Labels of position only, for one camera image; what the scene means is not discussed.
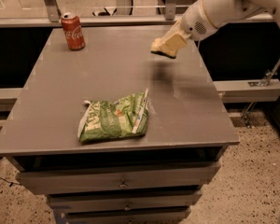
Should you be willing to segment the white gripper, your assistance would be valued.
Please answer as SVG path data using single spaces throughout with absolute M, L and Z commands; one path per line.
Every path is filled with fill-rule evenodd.
M 170 30 L 160 38 L 159 52 L 174 59 L 178 51 L 188 44 L 189 36 L 179 32 L 181 29 L 190 34 L 195 41 L 204 40 L 217 32 L 216 26 L 208 18 L 203 7 L 203 0 L 198 0 L 188 7 L 180 21 L 177 21 Z

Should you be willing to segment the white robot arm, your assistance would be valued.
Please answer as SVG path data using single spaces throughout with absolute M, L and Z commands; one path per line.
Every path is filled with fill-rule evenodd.
M 232 21 L 240 21 L 266 11 L 280 29 L 280 0 L 198 0 L 160 38 L 151 52 L 174 59 L 188 40 L 202 41 Z

